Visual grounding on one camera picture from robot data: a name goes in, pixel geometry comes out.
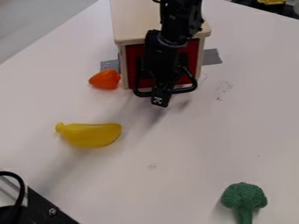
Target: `gray floor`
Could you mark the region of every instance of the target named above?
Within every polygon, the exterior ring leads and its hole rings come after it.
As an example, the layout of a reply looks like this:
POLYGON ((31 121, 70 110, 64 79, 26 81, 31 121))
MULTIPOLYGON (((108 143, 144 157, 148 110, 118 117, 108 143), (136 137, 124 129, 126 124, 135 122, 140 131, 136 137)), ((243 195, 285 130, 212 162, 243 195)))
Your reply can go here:
POLYGON ((0 64, 97 0, 0 0, 0 64))

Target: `broccoli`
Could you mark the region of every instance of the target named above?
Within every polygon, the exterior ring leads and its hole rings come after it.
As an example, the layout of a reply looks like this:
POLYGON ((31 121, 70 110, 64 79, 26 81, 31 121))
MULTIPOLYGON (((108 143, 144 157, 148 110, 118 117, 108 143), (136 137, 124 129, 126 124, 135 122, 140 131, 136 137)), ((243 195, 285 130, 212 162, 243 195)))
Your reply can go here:
POLYGON ((253 212, 267 205, 264 192, 257 185, 230 185, 221 197, 221 204, 237 212, 240 224, 252 224, 253 212))

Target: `plastic toy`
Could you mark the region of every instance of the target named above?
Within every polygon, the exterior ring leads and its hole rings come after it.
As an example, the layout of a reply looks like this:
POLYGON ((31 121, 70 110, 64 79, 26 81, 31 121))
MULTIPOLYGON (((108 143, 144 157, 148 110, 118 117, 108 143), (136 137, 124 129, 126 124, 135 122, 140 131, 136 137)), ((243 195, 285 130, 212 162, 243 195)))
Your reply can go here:
POLYGON ((253 212, 265 207, 268 200, 257 185, 239 183, 227 187, 221 197, 221 203, 236 210, 239 224, 252 224, 253 212))
POLYGON ((122 133, 122 126, 118 123, 65 125, 59 122, 56 131, 73 146, 93 148, 106 146, 115 141, 122 133))
POLYGON ((91 77, 89 83, 97 88, 116 89, 120 79, 115 70, 105 70, 91 77))

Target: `banana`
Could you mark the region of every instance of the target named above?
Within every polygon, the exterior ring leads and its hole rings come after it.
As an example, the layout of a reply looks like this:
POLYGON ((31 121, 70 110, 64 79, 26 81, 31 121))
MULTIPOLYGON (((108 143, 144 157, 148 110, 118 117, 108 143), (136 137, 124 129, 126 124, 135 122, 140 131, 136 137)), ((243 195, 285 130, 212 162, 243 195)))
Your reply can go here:
POLYGON ((56 125, 56 131, 73 146, 94 148, 114 142, 122 133, 122 126, 118 123, 65 125, 59 122, 56 125))

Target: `black device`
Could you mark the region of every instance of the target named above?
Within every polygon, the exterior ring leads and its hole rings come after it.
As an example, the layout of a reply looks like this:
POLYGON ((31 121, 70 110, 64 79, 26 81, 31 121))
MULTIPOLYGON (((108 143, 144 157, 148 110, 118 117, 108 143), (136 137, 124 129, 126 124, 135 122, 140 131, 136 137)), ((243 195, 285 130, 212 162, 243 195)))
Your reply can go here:
POLYGON ((202 0, 153 0, 160 4, 161 31, 148 31, 142 58, 142 71, 136 76, 134 93, 140 97, 151 97, 151 103, 168 107, 173 94, 182 94, 198 87, 196 79, 185 63, 181 63, 179 49, 199 31, 204 19, 201 15, 202 0), (154 80, 149 92, 139 91, 143 75, 154 80), (175 88, 180 76, 187 75, 190 87, 175 88))
POLYGON ((0 224, 79 224, 30 187, 27 188, 16 173, 0 171, 0 178, 18 191, 14 205, 0 207, 0 224), (3 177, 15 179, 18 186, 3 177), (22 206, 25 197, 28 206, 22 206))

